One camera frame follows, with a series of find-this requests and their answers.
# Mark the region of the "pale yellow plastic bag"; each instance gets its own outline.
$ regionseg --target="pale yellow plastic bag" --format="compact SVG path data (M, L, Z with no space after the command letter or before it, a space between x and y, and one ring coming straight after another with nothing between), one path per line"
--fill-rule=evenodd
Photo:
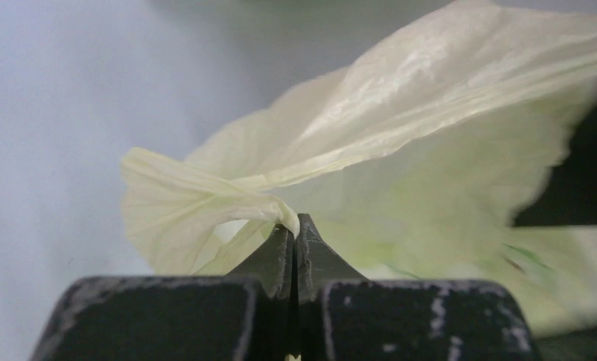
M565 156L596 83L597 17L457 1L185 162L131 150L127 235L158 273L223 274L305 212L369 277L493 279L538 334L588 326L597 229L508 224Z

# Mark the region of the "black metal tool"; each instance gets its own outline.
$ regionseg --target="black metal tool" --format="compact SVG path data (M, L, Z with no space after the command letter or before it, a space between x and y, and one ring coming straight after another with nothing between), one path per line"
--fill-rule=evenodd
M78 281L32 360L541 359L503 287L369 281L299 217L225 277Z

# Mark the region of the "crumpled plastic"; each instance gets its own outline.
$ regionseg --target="crumpled plastic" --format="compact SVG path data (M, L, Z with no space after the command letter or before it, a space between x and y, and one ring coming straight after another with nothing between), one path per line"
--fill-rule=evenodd
M597 227L509 224L596 96L597 16L457 1L184 162L130 150L127 236L157 273L220 275L305 212L370 278L486 278L535 334L579 329L597 323Z

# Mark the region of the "gray background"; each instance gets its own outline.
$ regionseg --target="gray background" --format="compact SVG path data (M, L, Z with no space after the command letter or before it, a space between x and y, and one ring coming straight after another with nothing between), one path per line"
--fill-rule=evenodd
M26 359L76 278L150 272L123 239L131 146L182 158L446 3L0 0L0 361Z

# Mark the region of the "dark object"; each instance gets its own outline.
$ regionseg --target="dark object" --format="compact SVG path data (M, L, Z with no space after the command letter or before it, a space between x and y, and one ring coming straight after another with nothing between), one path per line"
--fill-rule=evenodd
M516 226L597 225L597 105L568 147L571 153L553 168L540 198L517 215Z
M541 359L499 285L368 281L300 220L225 277L78 281L32 360Z

